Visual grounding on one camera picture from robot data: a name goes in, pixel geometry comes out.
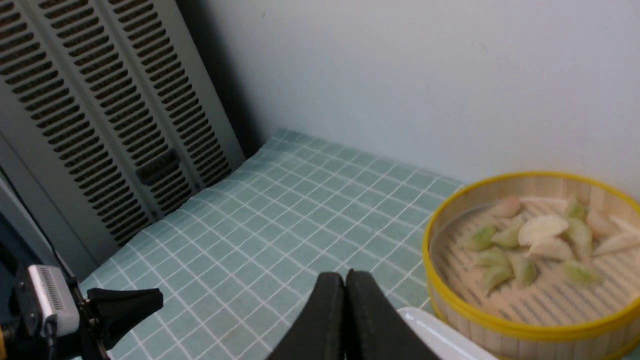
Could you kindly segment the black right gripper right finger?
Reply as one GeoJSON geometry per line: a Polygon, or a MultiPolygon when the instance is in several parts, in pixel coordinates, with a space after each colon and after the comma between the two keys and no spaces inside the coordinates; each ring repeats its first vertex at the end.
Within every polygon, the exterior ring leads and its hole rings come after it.
{"type": "Polygon", "coordinates": [[[345,285],[347,360],[438,360],[402,319],[375,278],[350,269],[345,285]]]}

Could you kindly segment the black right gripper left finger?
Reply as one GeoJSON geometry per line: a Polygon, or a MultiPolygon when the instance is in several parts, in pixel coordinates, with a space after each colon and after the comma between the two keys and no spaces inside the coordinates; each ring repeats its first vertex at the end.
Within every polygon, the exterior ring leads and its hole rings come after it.
{"type": "Polygon", "coordinates": [[[269,360],[343,360],[345,283],[336,272],[318,274],[297,319],[269,360]]]}

